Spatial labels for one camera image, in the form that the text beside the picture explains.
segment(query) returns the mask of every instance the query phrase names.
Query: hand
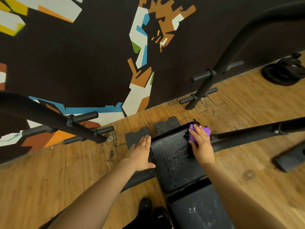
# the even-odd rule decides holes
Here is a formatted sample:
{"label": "hand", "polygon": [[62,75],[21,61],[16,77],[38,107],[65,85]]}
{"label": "hand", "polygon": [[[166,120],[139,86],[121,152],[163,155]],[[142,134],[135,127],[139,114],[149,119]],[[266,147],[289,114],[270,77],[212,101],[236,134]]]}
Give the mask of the hand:
{"label": "hand", "polygon": [[193,153],[197,162],[200,165],[204,165],[205,163],[215,163],[215,157],[213,147],[210,142],[210,137],[207,135],[207,133],[203,130],[201,126],[198,127],[195,124],[194,129],[196,130],[196,132],[191,129],[189,129],[189,132],[197,141],[198,148],[195,142],[189,140],[189,143],[192,145]]}
{"label": "hand", "polygon": [[133,144],[127,152],[125,159],[129,159],[134,163],[136,171],[155,168],[156,165],[148,162],[151,137],[142,137],[139,144]]}

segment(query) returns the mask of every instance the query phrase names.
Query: black sneaker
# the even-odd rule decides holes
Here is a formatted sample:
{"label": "black sneaker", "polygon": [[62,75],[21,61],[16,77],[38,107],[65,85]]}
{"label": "black sneaker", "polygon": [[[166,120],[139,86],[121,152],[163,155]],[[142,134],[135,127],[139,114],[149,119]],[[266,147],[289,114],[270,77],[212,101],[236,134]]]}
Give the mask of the black sneaker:
{"label": "black sneaker", "polygon": [[143,198],[138,207],[138,215],[150,216],[153,208],[153,203],[149,198]]}
{"label": "black sneaker", "polygon": [[172,229],[172,225],[170,223],[170,215],[167,212],[166,208],[158,207],[153,211],[153,217],[156,220],[159,228],[162,229]]}

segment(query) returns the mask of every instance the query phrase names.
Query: purple microfiber towel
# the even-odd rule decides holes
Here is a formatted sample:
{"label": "purple microfiber towel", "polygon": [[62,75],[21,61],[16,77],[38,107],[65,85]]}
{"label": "purple microfiber towel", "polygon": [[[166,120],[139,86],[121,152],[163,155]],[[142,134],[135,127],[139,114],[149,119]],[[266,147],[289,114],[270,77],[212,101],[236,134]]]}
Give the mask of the purple microfiber towel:
{"label": "purple microfiber towel", "polygon": [[[203,130],[206,132],[206,134],[207,134],[208,136],[211,135],[211,130],[209,129],[209,127],[202,127],[202,128],[203,128]],[[194,129],[194,125],[193,125],[193,124],[190,124],[189,129],[191,129],[191,130],[193,130],[194,132],[196,132],[196,130]],[[195,140],[195,138],[193,137],[192,134],[189,134],[189,140],[195,142],[196,145],[198,145],[197,141]]]}

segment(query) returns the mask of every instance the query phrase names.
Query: person's left hand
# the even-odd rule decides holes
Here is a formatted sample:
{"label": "person's left hand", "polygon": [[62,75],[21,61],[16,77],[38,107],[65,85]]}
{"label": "person's left hand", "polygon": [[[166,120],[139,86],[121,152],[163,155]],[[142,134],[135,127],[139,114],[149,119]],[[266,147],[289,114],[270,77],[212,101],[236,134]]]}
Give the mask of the person's left hand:
{"label": "person's left hand", "polygon": [[156,165],[148,162],[151,137],[142,137],[139,144],[133,144],[127,152],[125,159],[130,160],[135,165],[136,171],[155,168]]}

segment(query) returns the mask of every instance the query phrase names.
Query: painted wall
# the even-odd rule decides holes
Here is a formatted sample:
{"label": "painted wall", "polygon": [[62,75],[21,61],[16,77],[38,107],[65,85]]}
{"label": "painted wall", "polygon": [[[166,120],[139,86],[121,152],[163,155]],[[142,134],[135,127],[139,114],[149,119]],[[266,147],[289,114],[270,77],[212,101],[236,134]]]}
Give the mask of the painted wall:
{"label": "painted wall", "polygon": [[[94,128],[190,93],[238,31],[293,0],[0,0],[0,90]],[[305,22],[266,27],[225,78],[305,48]],[[0,163],[72,137],[0,113]]]}

